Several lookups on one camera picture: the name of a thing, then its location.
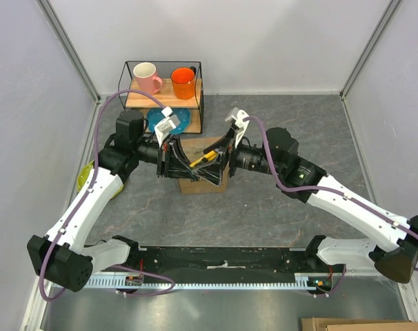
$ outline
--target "yellow-green object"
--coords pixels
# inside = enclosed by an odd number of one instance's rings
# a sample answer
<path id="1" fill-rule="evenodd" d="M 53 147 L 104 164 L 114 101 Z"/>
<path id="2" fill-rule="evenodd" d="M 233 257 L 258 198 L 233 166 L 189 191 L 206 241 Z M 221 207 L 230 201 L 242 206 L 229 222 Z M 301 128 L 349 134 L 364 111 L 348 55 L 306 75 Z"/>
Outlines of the yellow-green object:
<path id="1" fill-rule="evenodd" d="M 83 167 L 82 171 L 80 172 L 79 176 L 77 177 L 77 192 L 80 192 L 82 187 L 85 185 L 86 180 L 88 179 L 88 176 L 90 175 L 90 171 L 93 168 L 94 168 L 94 161 L 91 161 L 90 163 L 88 163 L 87 165 L 85 165 Z M 112 196 L 112 198 L 114 198 L 116 195 L 118 195 L 123 190 L 124 186 L 125 186 L 125 184 L 123 184 L 121 186 L 121 188 L 119 188 L 119 190 L 117 192 L 115 192 L 115 194 Z"/>
<path id="2" fill-rule="evenodd" d="M 189 166 L 191 168 L 197 166 L 200 163 L 207 163 L 212 161 L 213 159 L 215 159 L 218 156 L 218 153 L 215 150 L 211 150 L 208 154 L 203 155 L 202 157 L 200 157 L 199 159 L 195 160 L 194 162 L 192 162 Z"/>

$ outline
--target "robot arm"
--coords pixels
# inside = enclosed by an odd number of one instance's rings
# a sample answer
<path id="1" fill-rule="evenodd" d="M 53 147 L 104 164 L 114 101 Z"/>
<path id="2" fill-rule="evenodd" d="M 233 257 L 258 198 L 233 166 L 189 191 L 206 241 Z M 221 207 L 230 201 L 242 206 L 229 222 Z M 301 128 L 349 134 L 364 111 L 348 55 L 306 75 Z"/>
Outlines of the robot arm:
<path id="1" fill-rule="evenodd" d="M 177 118 L 168 109 L 165 119 L 155 127 L 155 135 L 145 136 L 143 115 L 130 110 L 122 112 L 116 121 L 116 133 L 112 135 L 99 153 L 96 182 L 92 188 L 85 185 L 64 216 L 51 228 L 44 238 L 33 236 L 28 242 L 28 252 L 37 274 L 43 258 L 62 233 L 51 254 L 45 278 L 76 292 L 86 284 L 90 275 L 112 265 L 125 263 L 130 257 L 133 241 L 115 237 L 105 244 L 85 248 L 86 237 L 105 205 L 139 165 L 140 161 L 157 164 L 157 174 L 169 178 L 205 179 L 220 185 L 223 171 L 229 164 L 229 175 L 237 168 L 270 174 L 270 165 L 264 147 L 244 145 L 248 116 L 235 108 L 226 118 L 230 124 L 228 133 L 212 146 L 206 155 L 191 163 L 183 153 L 180 138 L 170 136 L 169 131 L 177 126 Z M 345 188 L 319 166 L 298 156 L 298 141 L 283 128 L 271 128 L 266 136 L 272 156 L 272 164 L 279 180 L 287 188 L 321 186 L 344 193 L 339 196 L 326 190 L 282 191 L 293 199 L 309 203 L 339 217 L 364 233 L 369 239 L 331 239 L 316 236 L 306 249 L 306 260 L 315 269 L 320 261 L 328 264 L 347 264 L 349 269 L 372 269 L 401 283 L 409 282 L 418 260 L 418 241 L 397 226 L 390 226 L 377 215 L 352 198 L 370 206 L 388 217 L 395 225 L 418 234 L 418 216 L 411 219 L 394 215 L 372 204 Z M 68 227 L 61 224 L 71 213 L 78 200 L 88 191 L 88 198 L 77 210 Z"/>

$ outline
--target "mug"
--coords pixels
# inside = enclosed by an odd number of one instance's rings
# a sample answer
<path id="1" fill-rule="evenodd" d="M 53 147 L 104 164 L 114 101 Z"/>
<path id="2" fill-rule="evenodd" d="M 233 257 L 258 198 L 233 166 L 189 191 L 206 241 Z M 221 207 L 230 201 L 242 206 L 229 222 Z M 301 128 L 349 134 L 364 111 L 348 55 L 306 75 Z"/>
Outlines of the mug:
<path id="1" fill-rule="evenodd" d="M 157 68 L 151 62 L 137 64 L 132 71 L 139 89 L 149 94 L 155 94 L 163 86 L 163 80 L 157 75 Z"/>
<path id="2" fill-rule="evenodd" d="M 195 67 L 175 69 L 170 75 L 174 94 L 179 99 L 190 99 L 195 96 Z"/>

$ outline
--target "cardboard box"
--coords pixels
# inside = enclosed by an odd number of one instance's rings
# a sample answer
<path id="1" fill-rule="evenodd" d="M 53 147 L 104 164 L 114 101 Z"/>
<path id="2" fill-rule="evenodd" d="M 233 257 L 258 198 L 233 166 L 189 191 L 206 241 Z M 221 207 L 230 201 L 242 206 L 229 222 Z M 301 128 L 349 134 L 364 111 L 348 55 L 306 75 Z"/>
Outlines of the cardboard box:
<path id="1" fill-rule="evenodd" d="M 190 162 L 197 160 L 204 155 L 203 150 L 218 141 L 217 138 L 196 138 L 196 139 L 182 139 L 181 147 L 188 157 Z M 190 179 L 179 179 L 179 187 L 182 194 L 203 194 L 203 193 L 220 193 L 226 191 L 228 187 L 228 173 L 229 166 L 226 167 L 223 173 L 223 179 L 220 186 L 215 186 L 204 179 L 199 181 L 191 181 Z"/>
<path id="2" fill-rule="evenodd" d="M 418 323 L 370 319 L 301 319 L 302 331 L 418 331 Z"/>
<path id="3" fill-rule="evenodd" d="M 330 325 L 328 331 L 418 331 L 418 323 L 376 323 L 354 325 Z"/>

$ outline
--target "orange mug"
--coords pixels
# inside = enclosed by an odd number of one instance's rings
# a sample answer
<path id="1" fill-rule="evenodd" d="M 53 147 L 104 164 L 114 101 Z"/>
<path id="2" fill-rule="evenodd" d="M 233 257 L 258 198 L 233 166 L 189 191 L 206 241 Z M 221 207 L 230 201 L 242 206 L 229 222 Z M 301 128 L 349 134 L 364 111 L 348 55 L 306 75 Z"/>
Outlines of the orange mug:
<path id="1" fill-rule="evenodd" d="M 179 99 L 190 99 L 195 96 L 195 67 L 175 69 L 170 75 L 174 94 Z"/>

